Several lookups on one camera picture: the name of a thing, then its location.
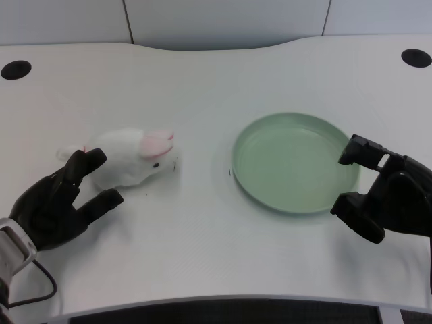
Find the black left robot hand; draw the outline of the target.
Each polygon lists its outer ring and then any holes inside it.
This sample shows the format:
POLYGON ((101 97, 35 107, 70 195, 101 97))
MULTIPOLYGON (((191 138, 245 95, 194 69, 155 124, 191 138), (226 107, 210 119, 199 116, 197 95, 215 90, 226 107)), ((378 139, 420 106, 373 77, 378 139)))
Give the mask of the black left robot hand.
POLYGON ((9 217, 28 234, 38 251, 51 250, 73 240, 123 203, 121 194, 110 188, 78 209, 73 206, 83 178, 106 160, 99 148, 87 153, 76 151, 64 167, 43 177, 17 199, 9 217))

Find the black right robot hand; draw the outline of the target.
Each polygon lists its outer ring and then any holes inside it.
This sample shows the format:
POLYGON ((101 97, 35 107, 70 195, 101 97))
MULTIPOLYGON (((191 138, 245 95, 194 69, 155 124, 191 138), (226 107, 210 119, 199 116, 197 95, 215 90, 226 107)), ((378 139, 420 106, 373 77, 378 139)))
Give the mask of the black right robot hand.
POLYGON ((379 175, 367 194, 340 194, 331 214, 375 244, 383 241, 386 230, 431 237, 430 169, 356 134, 342 151, 339 163, 356 163, 379 175))

